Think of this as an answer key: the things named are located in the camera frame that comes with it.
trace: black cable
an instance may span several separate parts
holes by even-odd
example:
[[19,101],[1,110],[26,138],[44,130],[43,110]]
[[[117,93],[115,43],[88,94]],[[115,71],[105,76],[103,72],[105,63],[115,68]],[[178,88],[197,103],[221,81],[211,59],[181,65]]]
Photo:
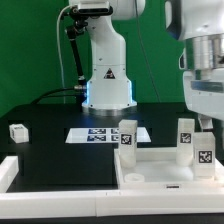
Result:
[[137,0],[135,0],[135,10],[136,10],[135,12],[136,12],[136,18],[137,18],[138,37],[139,37],[139,42],[140,42],[140,45],[141,45],[142,53],[143,53],[143,56],[144,56],[144,59],[145,59],[145,62],[146,62],[147,70],[148,70],[148,73],[149,73],[149,78],[151,80],[153,89],[156,93],[157,100],[158,100],[159,103],[161,103],[159,92],[158,92],[156,84],[155,84],[155,80],[154,80],[154,77],[153,77],[153,74],[152,74],[152,69],[151,69],[151,66],[149,64],[149,60],[148,60],[148,57],[147,57],[147,54],[146,54],[146,51],[145,51],[145,47],[144,47],[144,43],[143,43],[143,40],[142,40],[142,34],[141,34],[140,22],[139,22],[139,15],[138,15]]
[[37,104],[39,101],[41,101],[43,98],[53,94],[53,93],[59,93],[59,92],[65,92],[65,91],[74,91],[74,88],[71,87],[71,88],[62,88],[62,89],[55,89],[55,90],[51,90],[51,91],[48,91],[44,94],[42,94],[40,97],[38,97],[37,99],[33,100],[31,102],[31,104]]

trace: black logo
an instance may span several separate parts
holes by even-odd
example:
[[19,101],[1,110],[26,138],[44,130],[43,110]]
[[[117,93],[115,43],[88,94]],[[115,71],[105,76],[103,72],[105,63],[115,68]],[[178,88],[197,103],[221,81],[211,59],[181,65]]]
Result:
[[132,136],[121,134],[121,144],[122,145],[131,145],[132,144]]
[[114,73],[111,70],[111,68],[109,68],[109,70],[107,71],[107,74],[104,76],[105,79],[115,79]]
[[191,134],[181,133],[180,134],[180,143],[191,143]]
[[212,151],[199,151],[199,163],[212,163]]

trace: white block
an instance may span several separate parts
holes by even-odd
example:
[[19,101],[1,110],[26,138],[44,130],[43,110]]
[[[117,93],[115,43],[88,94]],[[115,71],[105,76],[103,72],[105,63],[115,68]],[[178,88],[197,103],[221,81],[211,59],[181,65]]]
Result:
[[10,137],[16,143],[29,142],[28,129],[22,124],[12,124],[9,126]]
[[0,164],[0,193],[5,193],[8,190],[18,172],[18,157],[6,157]]
[[121,165],[131,168],[136,165],[137,121],[122,120],[119,123],[119,155]]
[[176,162],[180,166],[191,166],[193,163],[192,136],[194,129],[194,119],[178,120]]
[[195,133],[194,176],[211,178],[215,175],[215,137],[211,132]]

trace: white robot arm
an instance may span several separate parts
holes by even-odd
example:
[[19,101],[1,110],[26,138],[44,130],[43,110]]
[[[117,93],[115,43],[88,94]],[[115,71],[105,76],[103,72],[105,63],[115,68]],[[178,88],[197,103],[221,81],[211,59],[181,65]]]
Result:
[[[83,111],[114,116],[135,110],[137,103],[132,100],[131,81],[126,76],[125,40],[111,22],[135,17],[135,0],[70,0],[69,4],[72,17],[81,16],[87,22],[92,45],[93,74]],[[137,0],[137,5],[141,14],[145,0]]]
[[224,0],[168,0],[165,8],[168,32],[185,42],[188,108],[224,121]]

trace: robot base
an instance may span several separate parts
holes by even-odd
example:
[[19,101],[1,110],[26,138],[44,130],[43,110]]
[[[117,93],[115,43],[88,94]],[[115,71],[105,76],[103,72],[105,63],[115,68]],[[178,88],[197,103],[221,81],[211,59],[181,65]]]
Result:
[[83,109],[83,112],[87,114],[113,117],[113,116],[122,116],[125,114],[135,113],[137,112],[137,105],[130,106],[127,108],[122,108],[122,109],[96,109],[96,108],[86,107],[82,105],[82,109]]

